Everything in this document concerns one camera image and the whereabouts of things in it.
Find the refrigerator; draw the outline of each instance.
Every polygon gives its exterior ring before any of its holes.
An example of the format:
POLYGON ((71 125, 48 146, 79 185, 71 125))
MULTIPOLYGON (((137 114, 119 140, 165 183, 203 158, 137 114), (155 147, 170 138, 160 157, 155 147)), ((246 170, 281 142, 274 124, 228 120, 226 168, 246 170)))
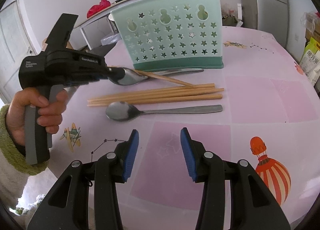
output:
POLYGON ((273 34, 277 42, 286 46, 288 34, 287 0, 241 0, 243 27, 273 34))

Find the table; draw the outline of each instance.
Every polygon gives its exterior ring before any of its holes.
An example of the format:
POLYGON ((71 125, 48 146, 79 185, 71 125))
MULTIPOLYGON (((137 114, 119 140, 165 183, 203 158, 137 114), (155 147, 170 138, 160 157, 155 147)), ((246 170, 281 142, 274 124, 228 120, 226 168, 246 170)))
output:
MULTIPOLYGON (((153 80, 127 87, 110 81, 81 86, 53 137, 49 166, 52 172, 58 177, 73 160, 97 160, 114 150, 120 140, 127 140, 132 129, 137 129, 140 143, 132 176, 126 184, 117 185, 124 226, 140 230, 194 230, 203 185, 193 183, 188 175, 180 130, 187 127, 192 139, 202 142, 222 159, 246 159, 254 168, 258 157, 252 154, 250 147, 254 145, 250 146, 250 142, 259 137, 268 157, 288 171, 286 174, 282 169, 280 173, 279 168, 269 167, 260 175, 269 179, 269 188, 280 197, 289 222, 307 213, 320 191, 320 100, 299 66, 271 34, 239 27, 223 27, 222 31, 223 42, 242 45, 223 47, 224 68, 177 77, 194 84, 216 83, 225 88, 223 99, 139 106, 143 110, 221 104, 222 112, 147 115, 125 123, 114 122, 107 119, 104 107, 87 107, 87 99, 175 85, 153 80), (71 128, 72 123, 81 130, 81 146, 75 146, 73 153, 66 139, 59 140, 64 128, 71 128)), ((132 68, 122 41, 105 59, 108 65, 132 68)), ((226 186, 225 218, 229 221, 230 194, 226 186)))
POLYGON ((86 34, 84 28, 85 28, 87 25, 89 25, 89 24, 91 24, 91 23, 93 23, 93 22, 95 22, 95 21, 98 21, 98 20, 106 17, 106 18, 107 18, 107 21, 108 21, 108 24, 110 25, 111 31, 113 31, 114 29, 113 29, 113 27, 112 27, 112 25, 110 24, 110 21, 109 21, 109 19, 108 19, 108 15, 110 14, 110 12, 111 12, 112 10, 118 9, 119 7, 122 7, 122 6, 125 6, 125 5, 128 5, 128 4, 134 3, 134 2, 136 2, 136 1, 139 1, 139 0, 122 0, 122 1, 120 1, 120 2, 118 2, 118 3, 115 3, 115 4, 111 5, 110 7, 106 8, 106 9, 103 9, 102 11, 94 14, 93 16, 89 17, 86 21, 82 22, 80 25, 78 25, 77 27, 75 27, 75 29, 78 28, 78 27, 80 28, 80 31, 81 31, 81 33, 82 33, 82 36, 84 37, 84 40, 86 41, 86 43, 87 43, 87 45, 88 45, 88 47, 89 47, 90 50, 92 50, 92 47, 91 47, 91 44, 90 44, 90 42, 89 42, 89 39, 88 39, 88 37, 87 37, 87 34, 86 34))

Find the dark green basket base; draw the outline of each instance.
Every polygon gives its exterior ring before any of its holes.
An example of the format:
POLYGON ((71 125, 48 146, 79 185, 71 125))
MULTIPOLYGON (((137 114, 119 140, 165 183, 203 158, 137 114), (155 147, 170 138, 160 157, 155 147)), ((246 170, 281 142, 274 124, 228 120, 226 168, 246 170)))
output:
POLYGON ((146 61, 133 66, 137 70, 154 72, 176 68, 223 68, 223 62, 221 56, 206 56, 146 61))

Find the red plastic bag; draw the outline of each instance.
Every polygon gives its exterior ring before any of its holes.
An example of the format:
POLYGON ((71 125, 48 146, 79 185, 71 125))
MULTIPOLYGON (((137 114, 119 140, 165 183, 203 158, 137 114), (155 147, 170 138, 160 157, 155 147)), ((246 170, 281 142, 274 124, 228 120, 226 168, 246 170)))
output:
POLYGON ((108 7, 110 7, 110 6, 111 6, 110 1, 108 1, 108 0, 101 0, 101 1, 100 1, 100 4, 94 5, 94 6, 92 6, 92 7, 89 9, 89 11, 88 11, 88 13, 87 13, 87 18, 93 16, 94 14, 96 14, 96 13, 100 12, 101 10, 103 10, 103 9, 105 9, 105 8, 108 8, 108 7))

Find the spoon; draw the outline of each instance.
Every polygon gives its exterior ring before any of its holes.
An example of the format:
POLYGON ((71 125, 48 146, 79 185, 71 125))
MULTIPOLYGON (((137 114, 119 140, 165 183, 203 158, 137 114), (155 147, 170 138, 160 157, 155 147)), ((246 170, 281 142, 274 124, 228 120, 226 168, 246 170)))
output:
POLYGON ((209 114, 221 111, 221 105, 140 111, 127 102, 113 102, 107 107, 106 114, 112 120, 124 122, 145 114, 209 114))
MULTIPOLYGON (((145 80, 150 80, 150 77, 140 75, 134 70, 130 68, 123 68, 125 75, 123 78, 112 78, 109 77, 108 79, 116 84, 116 85, 121 85, 121 86, 129 86, 129 85, 134 85, 139 82, 145 81, 145 80)), ((186 73, 193 73, 193 72, 202 72, 204 71, 202 68, 180 68, 180 69, 171 69, 171 70, 165 70, 165 71, 159 71, 155 72, 155 74, 158 75, 163 75, 163 76, 170 76, 174 74, 186 74, 186 73)))

